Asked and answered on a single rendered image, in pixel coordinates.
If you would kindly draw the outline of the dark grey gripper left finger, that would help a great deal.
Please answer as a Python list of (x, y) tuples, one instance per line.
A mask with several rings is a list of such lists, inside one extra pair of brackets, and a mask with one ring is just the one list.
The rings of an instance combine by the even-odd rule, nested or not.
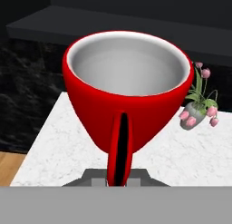
[(67, 183), (70, 187), (106, 187), (107, 171), (105, 169), (86, 169), (83, 175)]

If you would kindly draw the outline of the red cup with white inside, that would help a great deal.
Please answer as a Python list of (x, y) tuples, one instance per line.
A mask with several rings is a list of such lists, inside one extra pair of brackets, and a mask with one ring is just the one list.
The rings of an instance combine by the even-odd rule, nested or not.
[(108, 154), (107, 181), (123, 186), (132, 154), (171, 120), (193, 81), (188, 56), (150, 34), (105, 31), (71, 44), (63, 79), (93, 142)]

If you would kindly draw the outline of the grey vase with pink tulips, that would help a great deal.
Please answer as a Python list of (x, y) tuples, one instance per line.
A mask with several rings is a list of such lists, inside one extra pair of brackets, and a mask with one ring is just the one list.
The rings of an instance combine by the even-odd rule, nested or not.
[(218, 90), (213, 90), (206, 96), (208, 79), (211, 76), (209, 68), (204, 68), (203, 63), (193, 62), (196, 73), (196, 84), (191, 85), (187, 100), (190, 102), (185, 106), (180, 118), (180, 126), (190, 131), (199, 125), (206, 117), (209, 118), (209, 125), (215, 127), (218, 122)]

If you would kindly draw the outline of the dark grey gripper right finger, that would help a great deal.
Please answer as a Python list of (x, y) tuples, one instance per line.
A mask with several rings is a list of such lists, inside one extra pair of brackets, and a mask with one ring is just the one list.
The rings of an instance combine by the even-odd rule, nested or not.
[(131, 169), (130, 176), (127, 179), (127, 187), (167, 187), (167, 184), (153, 179), (147, 172), (146, 169)]

